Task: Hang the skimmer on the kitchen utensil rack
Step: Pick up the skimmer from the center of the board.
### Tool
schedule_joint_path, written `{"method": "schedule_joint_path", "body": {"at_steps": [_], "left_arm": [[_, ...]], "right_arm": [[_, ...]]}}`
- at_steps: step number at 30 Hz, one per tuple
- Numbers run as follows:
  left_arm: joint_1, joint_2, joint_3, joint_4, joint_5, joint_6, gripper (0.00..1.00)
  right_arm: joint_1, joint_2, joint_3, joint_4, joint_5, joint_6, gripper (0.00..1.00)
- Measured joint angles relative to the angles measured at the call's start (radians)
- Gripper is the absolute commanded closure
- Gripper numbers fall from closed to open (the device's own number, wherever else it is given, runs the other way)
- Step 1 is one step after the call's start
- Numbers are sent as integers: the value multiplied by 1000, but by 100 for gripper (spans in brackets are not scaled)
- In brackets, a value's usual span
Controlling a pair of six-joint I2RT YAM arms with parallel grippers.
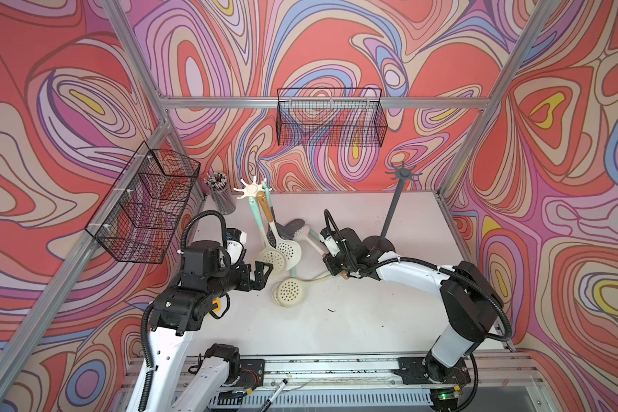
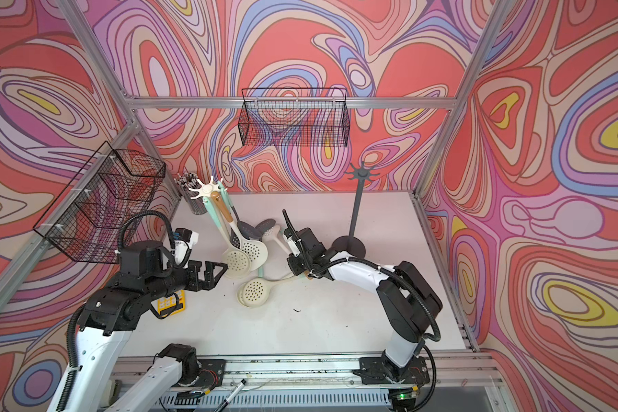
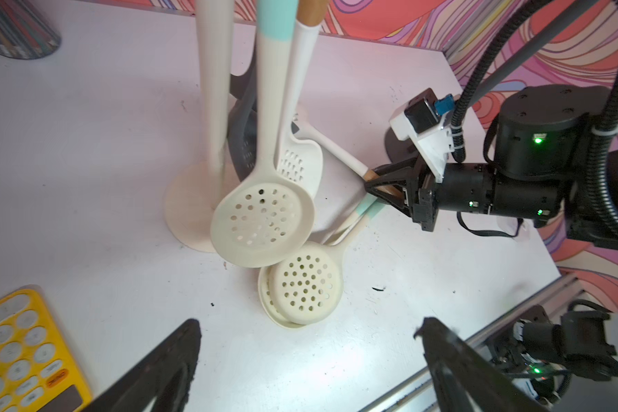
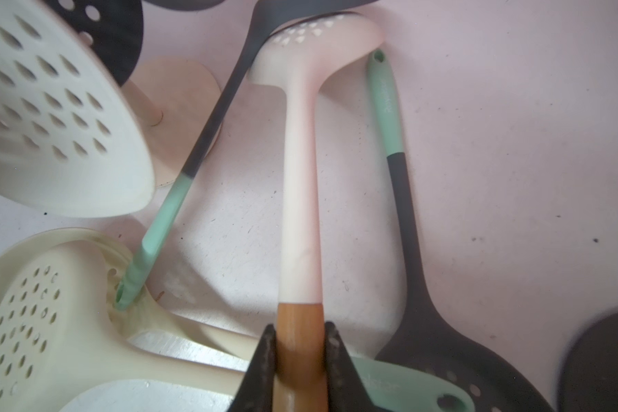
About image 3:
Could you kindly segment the cream slotted spoon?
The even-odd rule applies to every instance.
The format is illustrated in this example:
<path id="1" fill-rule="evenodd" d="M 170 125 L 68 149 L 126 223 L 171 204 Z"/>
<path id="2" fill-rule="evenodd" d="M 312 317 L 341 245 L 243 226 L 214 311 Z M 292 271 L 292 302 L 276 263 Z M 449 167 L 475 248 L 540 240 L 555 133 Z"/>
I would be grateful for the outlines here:
<path id="1" fill-rule="evenodd" d="M 299 117 L 294 118 L 294 124 L 299 128 L 295 134 L 298 139 L 309 139 L 317 142 L 323 149 L 329 151 L 333 156 L 349 167 L 354 173 L 360 176 L 365 182 L 376 180 L 379 175 L 371 168 L 359 161 L 338 144 L 326 137 L 322 132 L 311 125 L 307 120 Z"/>

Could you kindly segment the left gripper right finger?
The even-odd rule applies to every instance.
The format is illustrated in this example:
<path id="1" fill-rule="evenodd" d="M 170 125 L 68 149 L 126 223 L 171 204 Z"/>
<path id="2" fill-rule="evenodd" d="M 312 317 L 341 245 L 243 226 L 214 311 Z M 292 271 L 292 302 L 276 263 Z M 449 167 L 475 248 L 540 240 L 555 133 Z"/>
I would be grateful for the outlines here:
<path id="1" fill-rule="evenodd" d="M 439 319 L 425 318 L 414 337 L 422 340 L 440 410 L 546 410 L 496 371 Z"/>

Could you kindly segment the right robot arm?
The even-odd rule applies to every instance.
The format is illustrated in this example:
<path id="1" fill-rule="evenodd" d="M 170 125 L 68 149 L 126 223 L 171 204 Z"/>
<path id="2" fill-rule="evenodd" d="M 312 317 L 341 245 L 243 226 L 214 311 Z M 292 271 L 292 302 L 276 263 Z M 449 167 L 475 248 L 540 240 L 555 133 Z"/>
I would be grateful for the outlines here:
<path id="1" fill-rule="evenodd" d="M 591 6 L 576 1 L 499 69 L 494 60 L 543 1 L 519 7 L 496 33 L 458 99 L 426 90 L 391 118 L 396 138 L 418 155 L 380 168 L 366 192 L 431 232 L 441 210 L 506 216 L 543 226 L 563 215 L 566 234 L 618 250 L 618 70 L 611 87 L 549 84 L 507 98 L 483 141 L 483 162 L 466 160 L 467 110 Z M 486 340 L 482 358 L 438 319 L 415 333 L 443 411 L 549 411 L 573 377 L 618 378 L 618 312 L 573 300 L 559 323 L 540 306 Z"/>

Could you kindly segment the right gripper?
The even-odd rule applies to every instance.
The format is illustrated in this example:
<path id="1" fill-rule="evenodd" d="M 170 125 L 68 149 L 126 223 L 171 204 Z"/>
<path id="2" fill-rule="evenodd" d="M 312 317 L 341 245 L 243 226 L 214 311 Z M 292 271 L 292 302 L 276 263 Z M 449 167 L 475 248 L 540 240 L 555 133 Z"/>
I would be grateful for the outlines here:
<path id="1" fill-rule="evenodd" d="M 448 163 L 441 183 L 420 157 L 384 165 L 375 173 L 378 177 L 364 184 L 366 192 L 424 231 L 434 231 L 442 210 L 487 215 L 492 205 L 494 170 L 487 164 Z"/>

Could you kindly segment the grey skimmer mint handle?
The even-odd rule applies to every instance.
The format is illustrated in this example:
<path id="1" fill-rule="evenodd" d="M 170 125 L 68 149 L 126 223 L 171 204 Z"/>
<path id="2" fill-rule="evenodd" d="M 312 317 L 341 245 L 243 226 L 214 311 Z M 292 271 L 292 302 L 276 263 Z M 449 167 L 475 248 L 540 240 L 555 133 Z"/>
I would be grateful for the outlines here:
<path id="1" fill-rule="evenodd" d="M 256 164 L 257 154 L 257 54 L 253 48 L 247 71 L 231 75 L 229 92 L 236 99 L 228 115 L 228 150 L 235 173 L 245 180 Z"/>

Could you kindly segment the cream skimmer mint handle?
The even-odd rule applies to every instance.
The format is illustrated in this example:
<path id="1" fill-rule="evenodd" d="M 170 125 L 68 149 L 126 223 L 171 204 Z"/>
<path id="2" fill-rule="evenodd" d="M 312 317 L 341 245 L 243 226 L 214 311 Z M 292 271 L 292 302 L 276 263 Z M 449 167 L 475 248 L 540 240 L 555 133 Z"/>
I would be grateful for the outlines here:
<path id="1" fill-rule="evenodd" d="M 210 227 L 216 252 L 231 264 L 260 268 L 300 249 L 312 233 L 309 193 L 276 170 L 283 98 L 298 11 L 296 1 L 257 3 L 257 157 L 249 176 L 217 206 Z"/>

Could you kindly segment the dark grey utensil rack stand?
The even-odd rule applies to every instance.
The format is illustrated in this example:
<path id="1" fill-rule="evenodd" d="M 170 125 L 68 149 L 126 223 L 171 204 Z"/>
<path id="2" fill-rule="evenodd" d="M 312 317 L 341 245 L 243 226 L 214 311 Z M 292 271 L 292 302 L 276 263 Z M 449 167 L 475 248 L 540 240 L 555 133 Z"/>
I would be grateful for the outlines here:
<path id="1" fill-rule="evenodd" d="M 541 48 L 549 44 L 554 37 L 565 30 L 579 17 L 590 10 L 597 1 L 578 0 L 574 1 L 552 22 L 550 22 L 540 33 L 536 34 L 530 41 L 522 46 L 511 58 L 509 58 L 499 69 L 493 72 L 487 79 L 482 81 L 477 91 L 473 95 L 468 107 L 480 101 L 483 96 L 493 90 L 498 84 L 504 81 L 526 60 L 535 55 Z M 415 146 L 410 140 L 398 141 L 392 129 L 388 129 L 385 135 L 385 147 L 390 163 L 414 159 L 418 156 Z"/>

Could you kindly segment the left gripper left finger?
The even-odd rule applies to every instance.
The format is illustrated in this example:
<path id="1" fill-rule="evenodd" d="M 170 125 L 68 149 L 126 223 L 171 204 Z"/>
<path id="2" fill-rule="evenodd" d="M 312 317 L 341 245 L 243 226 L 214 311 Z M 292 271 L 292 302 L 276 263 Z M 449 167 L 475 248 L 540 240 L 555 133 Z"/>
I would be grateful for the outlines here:
<path id="1" fill-rule="evenodd" d="M 86 411 L 182 412 L 188 403 L 201 348 L 197 319 L 187 319 Z"/>

